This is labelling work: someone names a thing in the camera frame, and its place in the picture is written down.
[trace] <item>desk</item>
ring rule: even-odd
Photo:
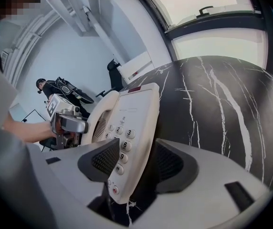
[[[192,57],[123,90],[160,87],[157,137],[222,154],[273,189],[273,76],[235,58]]]

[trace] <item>desk phone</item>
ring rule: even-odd
[[[145,169],[159,108],[159,86],[151,83],[108,93],[88,118],[88,132],[82,135],[81,145],[120,140],[120,159],[108,179],[109,194],[118,204],[129,202]]]

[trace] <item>black chair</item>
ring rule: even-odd
[[[112,60],[108,66],[107,69],[109,71],[109,76],[110,76],[110,80],[111,80],[111,89],[106,91],[102,91],[101,93],[97,94],[96,97],[98,96],[102,96],[104,97],[105,95],[107,95],[109,92],[111,91],[117,91],[119,92],[122,88],[122,77],[121,74],[119,73],[117,67],[120,66],[120,63],[115,63],[114,60]]]

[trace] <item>phone handset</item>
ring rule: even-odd
[[[88,118],[89,129],[86,134],[82,135],[80,145],[87,145],[92,143],[92,138],[95,130],[95,126],[99,121],[100,116],[105,111],[112,110],[119,98],[119,92],[111,91],[104,98],[102,98],[97,106],[94,108]]]

